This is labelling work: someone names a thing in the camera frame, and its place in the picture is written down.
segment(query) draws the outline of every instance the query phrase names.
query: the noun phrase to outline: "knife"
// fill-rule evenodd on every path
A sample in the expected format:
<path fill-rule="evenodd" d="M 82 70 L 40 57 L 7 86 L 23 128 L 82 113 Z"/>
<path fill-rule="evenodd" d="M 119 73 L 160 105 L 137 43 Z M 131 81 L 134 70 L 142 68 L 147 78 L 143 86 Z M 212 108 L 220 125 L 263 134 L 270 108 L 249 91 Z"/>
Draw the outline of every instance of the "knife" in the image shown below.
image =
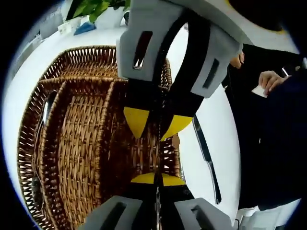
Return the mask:
<path fill-rule="evenodd" d="M 222 196 L 221 196 L 219 184 L 218 184 L 217 179 L 216 179 L 215 170 L 214 170 L 213 162 L 212 162 L 211 155 L 210 155 L 210 152 L 209 152 L 209 149 L 208 149 L 208 145 L 207 145 L 205 136 L 204 136 L 202 129 L 201 129 L 201 125 L 200 125 L 196 115 L 193 118 L 193 126 L 194 126 L 195 133 L 196 133 L 196 136 L 197 136 L 197 139 L 198 139 L 198 143 L 201 147 L 201 152 L 202 152 L 203 158 L 209 165 L 210 174 L 211 174 L 212 183 L 213 183 L 215 202 L 218 205 L 222 201 Z"/>

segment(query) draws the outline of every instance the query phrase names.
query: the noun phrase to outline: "white card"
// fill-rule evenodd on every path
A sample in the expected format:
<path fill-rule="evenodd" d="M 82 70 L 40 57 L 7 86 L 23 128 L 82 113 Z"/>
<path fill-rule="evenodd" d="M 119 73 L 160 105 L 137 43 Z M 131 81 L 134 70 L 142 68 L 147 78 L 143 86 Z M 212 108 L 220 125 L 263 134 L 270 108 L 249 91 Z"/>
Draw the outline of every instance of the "white card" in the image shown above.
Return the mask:
<path fill-rule="evenodd" d="M 252 92 L 254 94 L 257 94 L 257 95 L 261 96 L 261 97 L 267 98 L 267 96 L 263 94 L 264 89 L 261 86 L 259 86 L 259 85 L 255 89 L 253 89 Z"/>

